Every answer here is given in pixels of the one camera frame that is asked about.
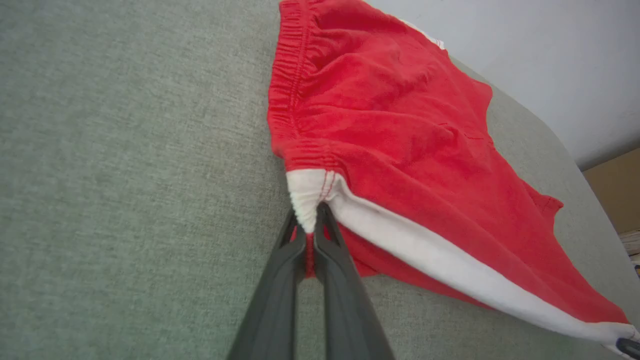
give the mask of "gray fabric surface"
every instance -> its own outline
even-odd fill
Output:
[[[276,1],[3,1],[0,358],[221,359],[288,208],[269,148]],[[497,148],[566,207],[575,266],[640,324],[640,282],[555,136],[496,91]],[[398,359],[605,359],[496,311],[365,280]],[[322,359],[321,287],[299,358]]]

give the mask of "white fabric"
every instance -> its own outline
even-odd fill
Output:
[[[640,340],[633,325],[586,323],[546,303],[433,231],[353,195],[338,173],[294,170],[287,173],[287,182],[298,221],[308,233],[315,226],[317,205],[326,201],[335,218],[354,233],[494,309],[604,345],[613,345],[618,338]]]

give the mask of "black object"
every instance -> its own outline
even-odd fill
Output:
[[[640,343],[633,340],[620,338],[616,341],[616,347],[632,359],[640,360]]]
[[[317,209],[316,275],[324,284],[326,356],[329,360],[393,360],[371,300],[329,207]],[[290,211],[271,253],[228,360],[293,360],[296,288],[305,274],[306,236]],[[330,239],[324,236],[327,229]]]

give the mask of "white wall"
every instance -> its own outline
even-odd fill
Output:
[[[589,167],[640,143],[639,0],[368,0],[443,40]]]

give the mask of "cardboard box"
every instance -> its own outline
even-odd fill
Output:
[[[613,227],[623,240],[626,239],[626,245],[631,246],[627,247],[627,251],[640,252],[640,149],[602,163],[583,174]]]

